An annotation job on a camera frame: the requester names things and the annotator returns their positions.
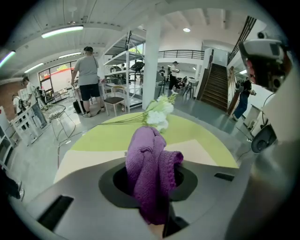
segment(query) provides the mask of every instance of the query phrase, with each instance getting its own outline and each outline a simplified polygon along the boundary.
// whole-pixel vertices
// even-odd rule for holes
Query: chair seat
[[[122,97],[108,97],[104,101],[106,103],[109,103],[109,104],[116,104],[116,103],[118,103],[120,101],[123,101],[123,100],[124,100],[124,98],[122,98]]]

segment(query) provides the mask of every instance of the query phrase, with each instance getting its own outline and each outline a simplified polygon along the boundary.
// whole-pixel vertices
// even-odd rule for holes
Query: black metal railing
[[[168,50],[158,52],[158,58],[193,58],[204,59],[204,51],[196,50]]]
[[[239,43],[246,40],[246,38],[248,37],[250,31],[252,30],[255,22],[256,22],[255,18],[250,17],[250,16],[247,17],[244,28],[239,36],[239,39],[238,39],[236,45],[234,46],[233,51],[230,53],[230,55],[228,57],[227,64],[230,63],[230,61],[234,58],[236,53],[239,51]]]

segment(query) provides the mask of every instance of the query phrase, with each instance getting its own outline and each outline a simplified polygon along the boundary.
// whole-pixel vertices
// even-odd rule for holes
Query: purple cloth
[[[153,127],[134,133],[126,157],[128,188],[140,204],[147,223],[164,224],[169,210],[168,194],[176,188],[174,165],[183,160],[181,152],[165,151],[166,142]]]

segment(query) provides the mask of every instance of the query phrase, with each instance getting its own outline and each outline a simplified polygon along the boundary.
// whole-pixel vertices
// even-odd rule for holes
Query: wooden chair
[[[117,89],[123,89],[123,96],[124,97],[116,97],[116,90]],[[104,100],[104,104],[105,104],[105,108],[106,108],[106,113],[107,113],[108,116],[109,116],[109,113],[108,113],[106,104],[113,105],[114,114],[115,114],[115,116],[117,116],[116,105],[117,104],[121,104],[123,102],[123,105],[124,105],[124,108],[125,108],[125,112],[126,112],[126,94],[125,94],[125,88],[123,86],[113,86],[112,87],[112,94],[113,93],[114,93],[114,97],[106,97],[106,99]]]

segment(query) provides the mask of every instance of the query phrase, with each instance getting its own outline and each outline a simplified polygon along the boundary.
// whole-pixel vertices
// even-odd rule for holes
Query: man in gray t-shirt
[[[79,71],[78,85],[83,100],[83,106],[86,115],[91,117],[90,113],[90,97],[95,97],[97,103],[101,106],[101,111],[104,112],[104,107],[100,99],[100,91],[98,85],[98,63],[93,56],[93,48],[85,47],[85,56],[78,59],[72,72],[71,85],[74,84],[74,79]]]

